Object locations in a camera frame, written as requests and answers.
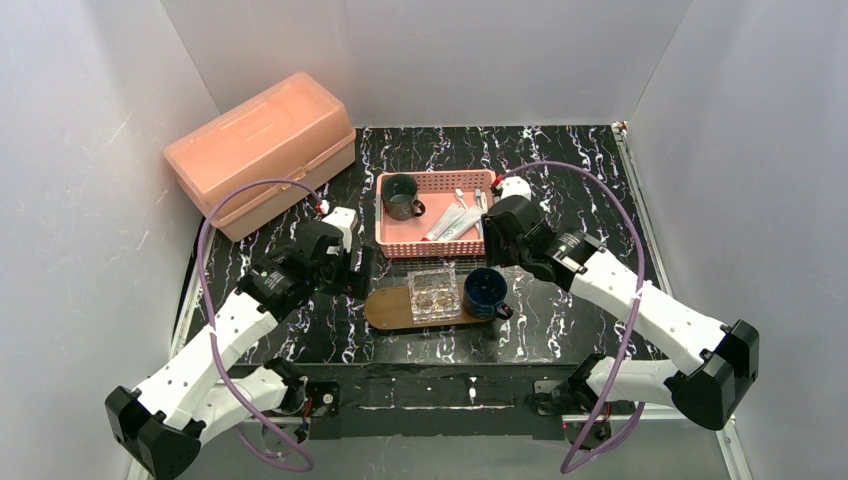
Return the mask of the oval wooden tray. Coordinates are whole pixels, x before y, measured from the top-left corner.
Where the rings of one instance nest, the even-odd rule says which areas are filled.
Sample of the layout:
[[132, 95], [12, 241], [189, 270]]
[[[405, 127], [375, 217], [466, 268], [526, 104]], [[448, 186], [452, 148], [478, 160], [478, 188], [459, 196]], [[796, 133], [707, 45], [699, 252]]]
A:
[[424, 325], [414, 324], [412, 321], [408, 286], [382, 288], [370, 294], [365, 302], [365, 318], [372, 327], [382, 331], [441, 328], [492, 321], [478, 320], [466, 314], [462, 308], [463, 288], [458, 286], [458, 289], [460, 292], [461, 310], [460, 314], [452, 319]]

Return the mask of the dark blue mug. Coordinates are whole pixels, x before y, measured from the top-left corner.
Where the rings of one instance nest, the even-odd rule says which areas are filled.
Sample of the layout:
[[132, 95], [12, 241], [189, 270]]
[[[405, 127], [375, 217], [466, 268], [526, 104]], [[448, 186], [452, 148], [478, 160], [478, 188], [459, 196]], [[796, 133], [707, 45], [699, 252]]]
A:
[[463, 311], [478, 320], [509, 320], [512, 308], [506, 304], [508, 285], [501, 273], [492, 268], [477, 268], [463, 283]]

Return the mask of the pink perforated plastic basket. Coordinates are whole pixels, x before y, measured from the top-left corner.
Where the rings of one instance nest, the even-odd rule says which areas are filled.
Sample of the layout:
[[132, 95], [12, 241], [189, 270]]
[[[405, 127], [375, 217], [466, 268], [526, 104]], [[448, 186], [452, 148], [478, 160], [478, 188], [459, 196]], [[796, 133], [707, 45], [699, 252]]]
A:
[[491, 206], [495, 203], [491, 185], [496, 179], [492, 170], [417, 171], [409, 174], [418, 186], [418, 197], [426, 207], [421, 217], [396, 221], [385, 214], [382, 201], [383, 183], [390, 177], [383, 173], [377, 177], [375, 192], [375, 240], [387, 258], [461, 257], [484, 254], [484, 241], [475, 227], [470, 227], [460, 238], [451, 241], [425, 241], [424, 234], [444, 213], [449, 205], [459, 206], [455, 191], [463, 192], [464, 202], [476, 204], [475, 193], [480, 192]]

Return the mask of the clear acrylic holder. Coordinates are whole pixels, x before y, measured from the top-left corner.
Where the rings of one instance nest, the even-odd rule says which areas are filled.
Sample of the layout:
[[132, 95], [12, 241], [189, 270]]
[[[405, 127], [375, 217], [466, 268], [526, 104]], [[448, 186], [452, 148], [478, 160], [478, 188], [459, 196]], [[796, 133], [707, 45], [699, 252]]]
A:
[[460, 314], [460, 292], [453, 268], [411, 272], [407, 286], [414, 324], [431, 324]]

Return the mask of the dark green mug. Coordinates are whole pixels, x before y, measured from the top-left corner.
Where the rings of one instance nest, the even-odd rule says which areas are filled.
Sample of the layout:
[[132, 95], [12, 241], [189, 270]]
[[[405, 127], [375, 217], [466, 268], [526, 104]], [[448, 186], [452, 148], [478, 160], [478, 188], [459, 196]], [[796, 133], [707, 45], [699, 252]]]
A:
[[381, 199], [386, 214], [397, 221], [421, 217], [426, 206], [418, 198], [418, 184], [407, 174], [393, 174], [381, 184]]

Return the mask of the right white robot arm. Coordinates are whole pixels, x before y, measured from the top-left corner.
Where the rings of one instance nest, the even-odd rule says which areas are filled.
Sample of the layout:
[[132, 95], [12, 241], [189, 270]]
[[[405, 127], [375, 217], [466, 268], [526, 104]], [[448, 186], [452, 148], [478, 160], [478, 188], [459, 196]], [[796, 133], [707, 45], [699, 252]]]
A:
[[565, 380], [563, 397], [593, 408], [609, 377], [610, 401], [673, 406], [695, 424], [722, 429], [758, 377], [758, 330], [744, 320], [733, 325], [703, 315], [652, 286], [579, 229], [558, 232], [541, 210], [522, 196], [498, 201], [482, 217], [486, 261], [519, 266], [535, 279], [555, 284], [620, 320], [641, 300], [634, 329], [658, 347], [662, 361], [588, 356]]

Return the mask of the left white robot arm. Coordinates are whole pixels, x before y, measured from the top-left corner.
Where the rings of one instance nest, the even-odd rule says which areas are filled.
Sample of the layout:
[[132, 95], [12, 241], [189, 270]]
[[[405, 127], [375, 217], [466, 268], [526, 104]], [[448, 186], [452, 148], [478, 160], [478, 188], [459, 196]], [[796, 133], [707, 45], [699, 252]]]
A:
[[316, 293], [363, 299], [367, 270], [351, 267], [356, 213], [337, 208], [297, 227], [292, 243], [268, 252], [239, 279], [211, 321], [184, 348], [136, 387], [116, 387], [105, 399], [116, 441], [156, 479], [175, 479], [201, 447], [254, 412], [302, 411], [305, 376], [272, 360], [233, 388], [221, 373]]

